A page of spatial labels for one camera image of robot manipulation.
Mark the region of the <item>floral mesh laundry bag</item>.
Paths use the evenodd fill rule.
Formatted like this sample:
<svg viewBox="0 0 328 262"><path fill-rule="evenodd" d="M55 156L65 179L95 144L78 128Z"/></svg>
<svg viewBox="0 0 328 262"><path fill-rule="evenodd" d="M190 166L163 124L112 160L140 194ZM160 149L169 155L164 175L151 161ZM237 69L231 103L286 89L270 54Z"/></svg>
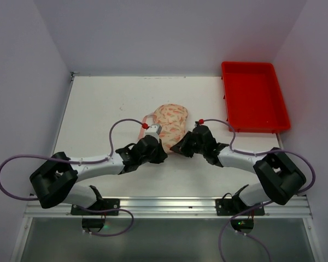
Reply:
<svg viewBox="0 0 328 262"><path fill-rule="evenodd" d="M159 138L162 141L164 151L171 154L170 148L176 145L186 134L188 115L187 108L182 105L164 104L154 112L145 115L142 122L149 120L150 124L159 124L161 126Z"/></svg>

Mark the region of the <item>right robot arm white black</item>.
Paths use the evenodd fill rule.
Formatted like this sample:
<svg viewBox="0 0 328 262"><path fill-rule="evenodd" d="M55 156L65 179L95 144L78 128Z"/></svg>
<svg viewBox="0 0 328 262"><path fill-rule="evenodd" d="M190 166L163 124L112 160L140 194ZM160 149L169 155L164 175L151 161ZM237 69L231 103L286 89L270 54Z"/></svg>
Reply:
<svg viewBox="0 0 328 262"><path fill-rule="evenodd" d="M244 170L258 177L258 183L243 186L222 202L223 208L231 213L269 201L285 205L306 183L303 172L280 149L275 147L264 156L242 154L230 149L228 144L217 142L204 125L187 132L170 150L185 157L201 154L211 165Z"/></svg>

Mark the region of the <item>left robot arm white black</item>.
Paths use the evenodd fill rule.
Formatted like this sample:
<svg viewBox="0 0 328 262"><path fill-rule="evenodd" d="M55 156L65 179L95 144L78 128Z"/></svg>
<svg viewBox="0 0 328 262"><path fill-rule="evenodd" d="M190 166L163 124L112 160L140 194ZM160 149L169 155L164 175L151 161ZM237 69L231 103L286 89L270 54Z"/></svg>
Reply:
<svg viewBox="0 0 328 262"><path fill-rule="evenodd" d="M161 164L167 157L162 141L147 135L136 144L115 150L102 162L96 157L76 160L58 152L30 175L30 182L44 209L60 203L87 209L101 204L101 194L95 186L82 186L80 181L133 172L145 163Z"/></svg>

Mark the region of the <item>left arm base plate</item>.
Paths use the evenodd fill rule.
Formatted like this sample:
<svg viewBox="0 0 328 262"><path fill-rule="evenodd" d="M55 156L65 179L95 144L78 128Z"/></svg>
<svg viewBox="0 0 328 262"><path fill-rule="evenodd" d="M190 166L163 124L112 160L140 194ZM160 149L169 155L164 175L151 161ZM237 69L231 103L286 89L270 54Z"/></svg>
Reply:
<svg viewBox="0 0 328 262"><path fill-rule="evenodd" d="M117 198L103 198L97 200L91 207L80 208L73 205L71 208L71 215L74 216L117 216L119 214L120 199Z"/></svg>

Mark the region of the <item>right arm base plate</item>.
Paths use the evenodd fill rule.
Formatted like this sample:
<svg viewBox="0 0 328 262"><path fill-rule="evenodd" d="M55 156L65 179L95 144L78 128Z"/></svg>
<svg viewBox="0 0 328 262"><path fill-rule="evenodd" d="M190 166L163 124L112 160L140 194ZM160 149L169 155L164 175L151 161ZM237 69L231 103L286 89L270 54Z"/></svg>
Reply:
<svg viewBox="0 0 328 262"><path fill-rule="evenodd" d="M265 210L263 207L247 206L236 193L232 195L231 193L226 193L221 198L215 199L215 209L218 216L234 216L242 211L246 211L253 208L248 213L244 213L244 216L255 215L264 216Z"/></svg>

